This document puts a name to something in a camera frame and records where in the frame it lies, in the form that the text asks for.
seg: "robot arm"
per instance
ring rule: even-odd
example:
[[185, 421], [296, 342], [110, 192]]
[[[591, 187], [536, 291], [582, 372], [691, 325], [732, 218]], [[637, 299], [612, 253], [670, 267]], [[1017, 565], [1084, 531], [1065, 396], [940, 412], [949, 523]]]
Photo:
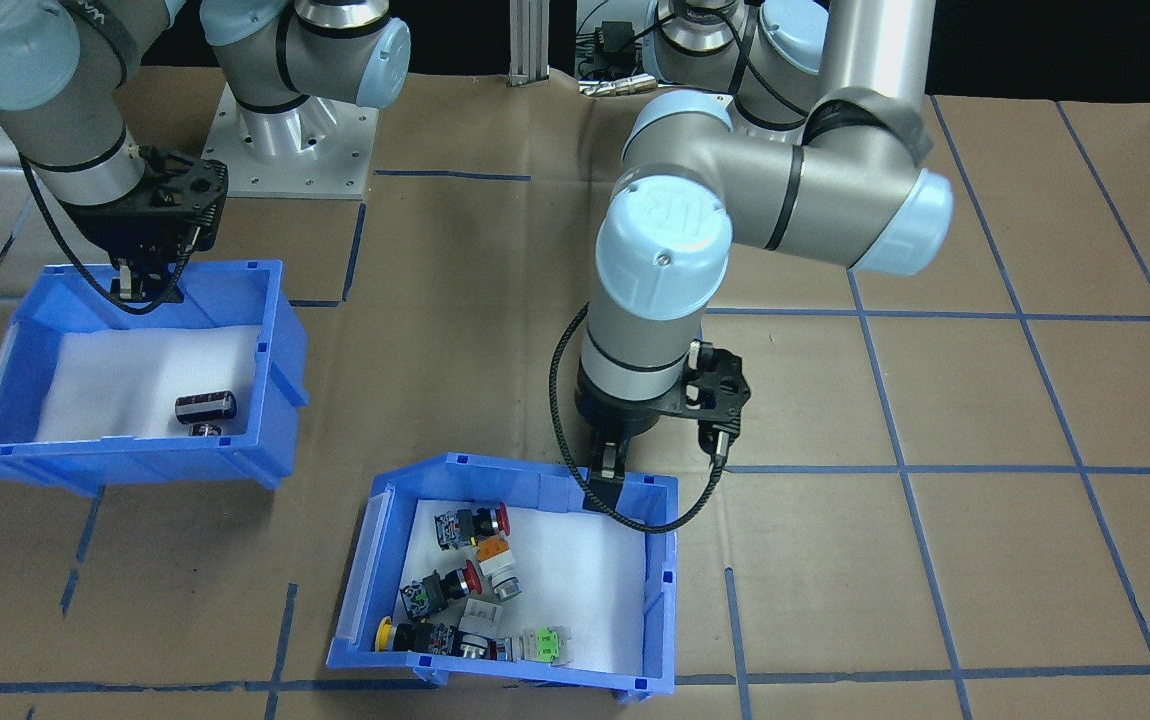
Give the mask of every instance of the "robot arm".
[[118, 267], [121, 301], [177, 300], [171, 263], [213, 245], [223, 209], [223, 164], [137, 146], [113, 102], [179, 6], [0, 1], [0, 127]]
[[[26, 171], [118, 267], [108, 297], [124, 311], [179, 300], [171, 278], [192, 252], [210, 248], [227, 199], [222, 163], [136, 145], [113, 102], [183, 1], [0, 0], [0, 127]], [[389, 17], [388, 1], [289, 5], [204, 3], [250, 150], [267, 161], [310, 161], [334, 127], [322, 97], [382, 108], [411, 59], [411, 32]]]
[[[722, 33], [726, 23], [707, 22], [715, 13], [729, 14], [736, 26], [769, 32], [777, 24], [766, 24], [770, 1], [761, 10], [726, 3], [685, 14], [696, 5], [670, 8], [688, 18], [688, 31], [704, 20], [711, 35], [724, 38], [704, 56], [721, 63], [736, 61], [736, 38], [729, 28]], [[642, 112], [598, 232], [598, 282], [580, 352], [578, 408], [595, 429], [604, 478], [622, 478], [627, 443], [658, 415], [688, 416], [661, 409], [659, 400], [688, 392], [698, 395], [691, 409], [724, 409], [724, 421], [720, 413], [700, 419], [700, 445], [716, 466], [724, 462], [739, 434], [747, 384], [738, 359], [723, 368], [697, 363], [693, 338], [724, 277], [731, 242], [905, 275], [935, 256], [953, 196], [946, 179], [919, 169], [930, 150], [919, 109], [931, 15], [933, 0], [835, 0], [816, 82], [822, 99], [811, 102], [800, 145], [734, 132], [726, 108], [697, 91], [668, 92]], [[667, 58], [677, 49], [667, 26], [661, 23], [657, 35], [664, 38], [654, 41], [664, 63], [676, 61]], [[745, 43], [756, 45], [762, 35]], [[723, 72], [730, 67], [723, 64]], [[738, 94], [761, 85], [739, 83], [738, 72], [735, 78]], [[784, 106], [777, 112], [776, 122], [793, 113]], [[759, 109], [753, 122], [764, 127], [769, 116]]]

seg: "blue bin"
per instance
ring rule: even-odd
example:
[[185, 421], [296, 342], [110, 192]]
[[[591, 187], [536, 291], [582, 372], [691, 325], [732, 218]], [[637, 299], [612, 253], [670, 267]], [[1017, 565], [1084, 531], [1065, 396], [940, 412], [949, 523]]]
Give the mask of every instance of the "blue bin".
[[[565, 466], [503, 460], [497, 457], [450, 454], [435, 457], [379, 475], [370, 489], [339, 623], [327, 656], [327, 667], [411, 667], [425, 682], [446, 684], [451, 673], [529, 680], [539, 684], [607, 688], [620, 702], [645, 700], [651, 694], [674, 692], [677, 619], [677, 537], [675, 533], [644, 536], [645, 573], [642, 602], [642, 674], [620, 675], [569, 669], [534, 661], [469, 660], [416, 652], [375, 652], [375, 628], [393, 615], [402, 561], [411, 543], [412, 520], [420, 500], [467, 501], [546, 512], [585, 512], [580, 491]], [[677, 481], [664, 475], [629, 473], [616, 510], [651, 524], [677, 515]]]
[[[106, 288], [114, 277], [108, 265], [90, 270]], [[185, 301], [130, 315], [109, 305], [71, 265], [46, 266], [12, 316], [0, 351], [0, 478], [82, 496], [105, 484], [178, 478], [254, 478], [277, 487], [296, 464], [299, 407], [309, 400], [304, 391], [307, 337], [281, 284], [279, 260], [193, 263], [179, 281]], [[245, 432], [34, 442], [67, 334], [233, 325], [260, 327], [251, 348], [255, 377]], [[99, 403], [99, 393], [91, 401]]]

